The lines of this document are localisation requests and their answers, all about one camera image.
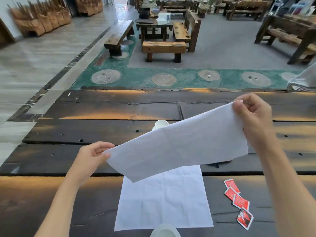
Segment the white box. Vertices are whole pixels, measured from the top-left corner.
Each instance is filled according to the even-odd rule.
[[[157,18],[157,24],[158,25],[164,25],[164,24],[167,24],[167,20],[164,19],[164,18]]]
[[[170,12],[162,12],[162,13],[158,14],[158,18],[165,19],[167,21],[167,23],[170,22],[170,16],[171,16]]]

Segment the person's right hand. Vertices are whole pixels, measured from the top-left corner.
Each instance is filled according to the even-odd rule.
[[[278,143],[271,106],[263,99],[254,93],[241,95],[233,103],[233,110],[242,119],[245,137],[257,152]]]

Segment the circular floor inlay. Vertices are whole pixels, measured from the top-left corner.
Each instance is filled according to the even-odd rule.
[[[157,86],[172,86],[177,81],[173,75],[167,73],[156,74],[151,78],[151,80]]]
[[[123,58],[128,57],[128,53],[127,52],[122,52],[122,55],[112,55],[111,57],[114,58],[114,59],[123,59]]]
[[[91,76],[91,81],[96,84],[109,84],[121,79],[121,73],[116,70],[102,70]]]
[[[255,86],[268,87],[271,85],[271,80],[258,72],[244,72],[241,77],[244,81]]]
[[[217,71],[202,70],[198,72],[199,77],[206,81],[219,80],[221,76]]]
[[[133,43],[131,40],[123,40],[121,45],[132,45]]]
[[[291,73],[291,72],[283,72],[283,73],[281,74],[281,77],[282,77],[284,80],[287,80],[287,81],[291,80],[294,76],[296,76],[296,74]]]

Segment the marble floor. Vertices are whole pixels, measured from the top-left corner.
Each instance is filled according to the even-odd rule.
[[[90,18],[74,18],[69,25],[42,37],[27,38],[0,50],[0,165],[35,124],[6,120],[106,29],[126,19],[129,11],[122,5],[105,6],[103,12]],[[29,113],[45,113],[98,55],[104,38],[97,41]]]

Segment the white fabric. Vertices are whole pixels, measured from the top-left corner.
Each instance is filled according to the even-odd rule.
[[[295,91],[300,87],[316,88],[316,63],[289,80],[287,87],[289,86]]]
[[[213,227],[200,166],[179,167],[132,183],[124,177],[114,231]]]
[[[133,183],[181,166],[229,161],[248,153],[232,103],[148,132],[106,152]]]

